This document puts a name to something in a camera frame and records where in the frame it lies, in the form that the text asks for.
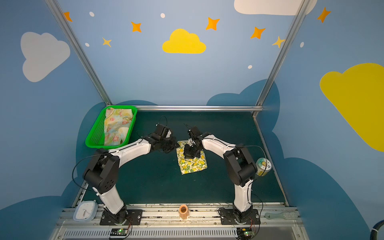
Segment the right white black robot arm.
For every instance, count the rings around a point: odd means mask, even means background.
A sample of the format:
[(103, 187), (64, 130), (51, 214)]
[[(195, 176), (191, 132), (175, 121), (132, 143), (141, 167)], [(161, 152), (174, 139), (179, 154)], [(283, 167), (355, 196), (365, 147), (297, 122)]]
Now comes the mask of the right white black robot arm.
[(254, 161), (247, 146), (224, 142), (209, 132), (201, 133), (193, 128), (188, 130), (188, 134), (190, 138), (184, 153), (187, 159), (200, 157), (202, 150), (223, 158), (228, 176), (235, 186), (234, 215), (238, 222), (244, 222), (253, 210), (252, 184), (255, 179), (265, 176), (272, 169), (271, 162), (266, 157)]

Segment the lemon print skirt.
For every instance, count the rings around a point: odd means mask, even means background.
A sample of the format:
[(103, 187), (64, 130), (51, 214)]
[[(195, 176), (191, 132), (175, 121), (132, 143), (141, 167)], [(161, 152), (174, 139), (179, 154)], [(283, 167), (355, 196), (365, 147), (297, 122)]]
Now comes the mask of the lemon print skirt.
[(178, 164), (182, 175), (203, 171), (208, 168), (207, 159), (204, 151), (201, 151), (199, 158), (186, 159), (185, 145), (188, 141), (178, 141), (179, 147), (176, 149)]

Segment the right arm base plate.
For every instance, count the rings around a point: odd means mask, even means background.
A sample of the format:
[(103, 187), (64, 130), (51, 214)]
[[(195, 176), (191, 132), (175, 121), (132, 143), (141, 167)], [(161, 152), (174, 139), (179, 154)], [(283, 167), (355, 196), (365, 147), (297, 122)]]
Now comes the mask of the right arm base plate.
[(219, 208), (218, 213), (222, 225), (259, 225), (261, 223), (258, 210), (252, 208), (245, 212)]

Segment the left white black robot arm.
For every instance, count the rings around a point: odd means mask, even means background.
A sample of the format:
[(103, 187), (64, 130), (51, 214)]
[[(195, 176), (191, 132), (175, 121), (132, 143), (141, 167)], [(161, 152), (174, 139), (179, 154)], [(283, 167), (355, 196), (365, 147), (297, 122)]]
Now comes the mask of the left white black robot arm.
[(120, 167), (126, 163), (149, 153), (160, 151), (170, 153), (179, 147), (174, 136), (146, 136), (117, 149), (98, 149), (89, 156), (91, 159), (83, 173), (83, 179), (96, 192), (103, 202), (106, 212), (111, 216), (122, 218), (126, 204), (121, 199), (116, 184)]

